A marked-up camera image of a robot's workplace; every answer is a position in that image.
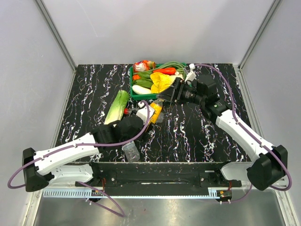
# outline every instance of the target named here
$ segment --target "robotic arm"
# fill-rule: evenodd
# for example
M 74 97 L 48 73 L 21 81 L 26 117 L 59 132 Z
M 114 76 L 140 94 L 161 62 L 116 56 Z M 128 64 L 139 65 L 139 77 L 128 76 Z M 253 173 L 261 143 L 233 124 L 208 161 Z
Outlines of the robotic arm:
M 190 102 L 199 105 L 205 118 L 227 132 L 245 150 L 252 162 L 226 163 L 221 168 L 223 177 L 226 180 L 250 181 L 259 190 L 265 190 L 284 177 L 286 175 L 284 167 L 287 168 L 287 150 L 281 145 L 275 147 L 264 140 L 246 125 L 228 104 L 219 99 L 216 83 L 211 75 L 202 75 L 197 80 L 194 79 L 194 75 L 187 77 L 192 77 L 196 86 L 192 86 L 192 82 L 177 78 L 168 89 L 158 94 L 158 98 L 172 103 Z M 151 117 L 154 109 L 150 107 L 149 113 Z M 95 181 L 95 184 L 98 184 L 101 179 L 89 164 L 81 166 L 65 164 L 81 157 L 98 154 L 103 150 L 102 147 L 83 146 L 81 143 L 114 144 L 134 137 L 146 123 L 146 115 L 146 106 L 140 102 L 140 110 L 118 122 L 116 127 L 102 125 L 79 139 L 52 149 L 37 152 L 32 148 L 24 150 L 23 165 L 38 158 L 42 159 L 24 169 L 26 191 L 37 191 L 49 184 L 74 184 L 76 181 Z M 44 158 L 53 152 L 57 153 Z M 282 166 L 274 155 L 280 159 Z

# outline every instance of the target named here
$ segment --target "reflective floor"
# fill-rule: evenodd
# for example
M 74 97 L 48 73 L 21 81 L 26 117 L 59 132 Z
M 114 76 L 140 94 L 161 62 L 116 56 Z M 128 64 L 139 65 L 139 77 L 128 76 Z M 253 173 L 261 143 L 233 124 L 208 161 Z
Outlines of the reflective floor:
M 242 196 L 235 191 L 234 198 Z M 276 194 L 253 190 L 242 202 L 212 200 L 117 199 L 125 218 L 80 199 L 42 198 L 35 226 L 283 226 Z M 99 203 L 114 210 L 108 199 Z

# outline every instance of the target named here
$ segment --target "gray wall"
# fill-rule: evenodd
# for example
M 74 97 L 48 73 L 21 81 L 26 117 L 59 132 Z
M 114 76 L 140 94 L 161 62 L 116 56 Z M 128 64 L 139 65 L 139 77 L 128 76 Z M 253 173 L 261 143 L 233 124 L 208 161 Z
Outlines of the gray wall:
M 77 64 L 238 64 L 273 0 L 44 0 Z
M 264 136 L 289 152 L 290 195 L 301 219 L 301 1 L 281 3 L 243 68 Z
M 22 151 L 49 148 L 72 71 L 33 0 L 0 0 L 0 221 L 20 225 L 24 188 L 7 188 Z M 20 174 L 13 185 L 24 183 Z

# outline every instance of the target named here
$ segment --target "clear plastic cup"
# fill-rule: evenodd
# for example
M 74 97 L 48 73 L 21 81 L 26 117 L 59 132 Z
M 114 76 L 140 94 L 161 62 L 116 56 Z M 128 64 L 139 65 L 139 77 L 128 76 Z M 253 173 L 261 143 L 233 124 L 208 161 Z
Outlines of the clear plastic cup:
M 140 159 L 140 154 L 134 141 L 123 145 L 122 150 L 126 154 L 128 162 L 135 162 Z

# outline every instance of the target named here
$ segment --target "marble tabletop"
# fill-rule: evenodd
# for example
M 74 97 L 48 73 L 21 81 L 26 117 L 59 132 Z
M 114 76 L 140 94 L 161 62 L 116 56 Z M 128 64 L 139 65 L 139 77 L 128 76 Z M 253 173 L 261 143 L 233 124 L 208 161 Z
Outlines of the marble tabletop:
M 231 64 L 210 64 L 229 82 L 236 112 L 248 125 L 249 119 Z M 79 65 L 72 85 L 56 145 L 77 139 L 103 124 L 118 90 L 129 91 L 131 65 Z M 196 67 L 198 76 L 211 74 L 218 83 L 221 99 L 230 104 L 229 92 L 216 72 Z M 136 107 L 130 101 L 128 108 Z M 164 102 L 164 120 L 143 141 L 136 141 L 140 161 L 145 162 L 223 162 L 249 161 L 246 153 L 223 130 L 207 121 L 195 104 L 175 105 Z M 85 157 L 78 162 L 126 161 L 121 148 Z

